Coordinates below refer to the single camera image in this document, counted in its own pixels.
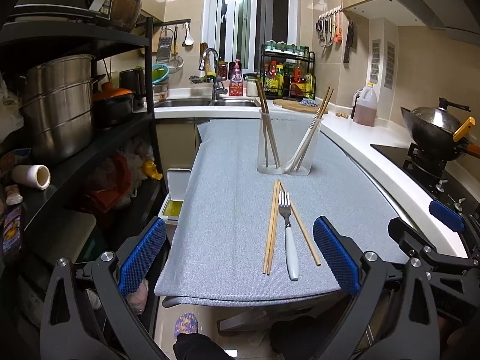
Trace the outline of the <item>white handled fork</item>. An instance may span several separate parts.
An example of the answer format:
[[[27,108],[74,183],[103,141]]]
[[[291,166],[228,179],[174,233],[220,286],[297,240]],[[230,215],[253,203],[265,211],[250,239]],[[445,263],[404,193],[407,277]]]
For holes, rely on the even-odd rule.
[[[292,213],[290,195],[282,189],[279,193],[278,211],[285,223],[286,266],[289,279],[291,281],[297,281],[299,279],[299,260],[290,223]]]

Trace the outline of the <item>white striped handle knife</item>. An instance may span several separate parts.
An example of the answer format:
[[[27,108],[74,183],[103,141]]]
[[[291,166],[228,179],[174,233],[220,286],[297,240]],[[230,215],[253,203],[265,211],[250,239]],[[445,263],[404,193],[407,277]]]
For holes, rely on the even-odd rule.
[[[312,122],[310,123],[306,133],[304,134],[302,141],[299,143],[294,155],[284,166],[285,173],[297,172],[300,169],[301,164],[308,151],[308,147],[313,139],[315,132],[317,131],[318,124],[319,116],[316,115],[312,119]]]

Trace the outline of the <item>black gas stove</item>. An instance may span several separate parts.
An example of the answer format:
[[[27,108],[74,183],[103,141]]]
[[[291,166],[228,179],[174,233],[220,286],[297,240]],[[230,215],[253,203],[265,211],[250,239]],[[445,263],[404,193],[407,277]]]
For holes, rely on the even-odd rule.
[[[372,144],[375,150],[400,167],[429,196],[460,214],[465,221],[465,231],[479,231],[479,200],[450,173],[441,162],[430,163],[424,152],[412,143],[408,148]]]

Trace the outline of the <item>steel wok with lid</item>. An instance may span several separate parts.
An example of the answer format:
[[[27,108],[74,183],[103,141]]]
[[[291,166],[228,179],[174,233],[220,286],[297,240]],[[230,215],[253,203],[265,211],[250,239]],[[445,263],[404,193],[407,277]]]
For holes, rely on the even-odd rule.
[[[453,161],[462,155],[479,158],[479,146],[469,141],[475,119],[461,123],[448,108],[470,112],[470,107],[439,98],[437,107],[419,106],[412,111],[401,107],[403,123],[419,150],[428,158]]]

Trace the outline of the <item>purple patterned slipper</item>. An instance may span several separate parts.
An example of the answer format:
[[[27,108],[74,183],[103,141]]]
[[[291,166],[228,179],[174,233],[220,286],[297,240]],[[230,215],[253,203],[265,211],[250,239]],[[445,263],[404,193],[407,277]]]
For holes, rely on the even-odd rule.
[[[177,338],[180,334],[196,334],[199,332],[199,321],[191,312],[181,314],[175,322],[173,337]]]

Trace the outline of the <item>black trouser leg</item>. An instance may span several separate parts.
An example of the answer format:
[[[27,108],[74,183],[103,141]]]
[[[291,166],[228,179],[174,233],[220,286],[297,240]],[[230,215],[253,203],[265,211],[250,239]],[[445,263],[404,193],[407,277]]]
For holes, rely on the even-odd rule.
[[[230,355],[208,336],[199,333],[179,334],[172,348],[176,358],[181,360],[232,359]]]

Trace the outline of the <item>oil jug with yellow cap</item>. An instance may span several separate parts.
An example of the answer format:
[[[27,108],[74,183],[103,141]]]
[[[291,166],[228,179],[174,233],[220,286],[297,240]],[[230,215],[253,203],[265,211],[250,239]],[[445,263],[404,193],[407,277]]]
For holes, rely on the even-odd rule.
[[[368,84],[356,95],[352,106],[352,119],[358,125],[373,127],[377,116],[377,95],[374,84]]]

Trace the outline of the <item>clear plastic utensil holder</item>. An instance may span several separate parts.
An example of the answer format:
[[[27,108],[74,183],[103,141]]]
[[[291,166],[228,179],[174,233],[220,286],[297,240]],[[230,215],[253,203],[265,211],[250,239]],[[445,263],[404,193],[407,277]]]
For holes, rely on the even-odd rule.
[[[277,151],[280,158],[281,167],[275,168],[275,163],[272,158],[272,151],[268,148],[268,166],[264,162],[264,134],[262,129],[261,114],[259,127],[259,144],[256,161],[256,169],[260,173],[270,175],[291,175],[291,176],[307,176],[311,172],[313,157],[315,155],[317,141],[320,132],[320,123],[317,131],[308,147],[306,156],[297,172],[285,173],[284,166],[292,158],[297,150],[299,143],[302,141],[304,134],[308,130],[313,115],[290,115],[287,113],[270,112],[272,121],[272,128],[274,131],[275,140],[277,143]]]

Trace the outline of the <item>blue dish cloth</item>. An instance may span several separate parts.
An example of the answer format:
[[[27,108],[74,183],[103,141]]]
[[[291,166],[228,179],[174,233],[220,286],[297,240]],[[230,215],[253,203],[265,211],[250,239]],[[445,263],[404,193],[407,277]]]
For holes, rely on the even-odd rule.
[[[305,107],[317,107],[317,102],[315,99],[304,97],[300,102],[300,105]]]

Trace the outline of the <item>hanging cleaver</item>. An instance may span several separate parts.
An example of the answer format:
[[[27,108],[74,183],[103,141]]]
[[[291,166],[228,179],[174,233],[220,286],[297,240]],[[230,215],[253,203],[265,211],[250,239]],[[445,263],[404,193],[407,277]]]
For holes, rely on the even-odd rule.
[[[356,25],[353,21],[350,21],[347,28],[346,44],[343,54],[343,63],[350,63],[350,53],[352,49],[356,48]]]

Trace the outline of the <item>hanging utensil set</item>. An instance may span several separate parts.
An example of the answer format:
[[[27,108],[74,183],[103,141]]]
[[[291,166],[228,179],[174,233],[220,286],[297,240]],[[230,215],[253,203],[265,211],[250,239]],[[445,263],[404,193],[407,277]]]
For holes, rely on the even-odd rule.
[[[343,42],[342,11],[343,8],[338,6],[318,17],[316,32],[320,45],[324,49],[331,47],[333,44],[341,44]]]

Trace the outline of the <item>red dish soap bottle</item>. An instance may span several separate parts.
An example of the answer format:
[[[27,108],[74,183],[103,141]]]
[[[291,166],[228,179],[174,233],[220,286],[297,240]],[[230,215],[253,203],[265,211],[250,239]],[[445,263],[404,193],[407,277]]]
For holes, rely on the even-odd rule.
[[[229,95],[243,95],[242,64],[239,59],[236,59],[235,62],[233,62],[232,68],[229,71]]]

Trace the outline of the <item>metal box grater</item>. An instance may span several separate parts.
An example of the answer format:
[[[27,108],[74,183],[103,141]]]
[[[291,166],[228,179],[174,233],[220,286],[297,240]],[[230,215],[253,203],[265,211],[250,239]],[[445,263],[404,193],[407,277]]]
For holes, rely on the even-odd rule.
[[[156,62],[163,63],[170,59],[173,48],[174,32],[169,27],[162,27],[156,51]]]

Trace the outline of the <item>white hanging ladle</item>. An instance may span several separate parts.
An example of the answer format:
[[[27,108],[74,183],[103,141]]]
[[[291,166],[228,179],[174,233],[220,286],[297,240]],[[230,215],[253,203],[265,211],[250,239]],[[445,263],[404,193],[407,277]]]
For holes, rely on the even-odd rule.
[[[194,44],[194,39],[191,35],[191,26],[189,22],[185,22],[184,30],[185,30],[185,38],[184,38],[184,41],[182,42],[182,46],[185,48],[192,47]]]

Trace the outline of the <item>window with white frame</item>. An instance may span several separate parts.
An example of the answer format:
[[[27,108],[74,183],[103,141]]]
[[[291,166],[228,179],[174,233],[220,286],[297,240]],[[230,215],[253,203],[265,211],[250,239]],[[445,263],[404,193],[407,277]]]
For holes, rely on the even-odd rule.
[[[299,44],[300,0],[203,0],[201,39],[244,72],[260,69],[266,41]]]

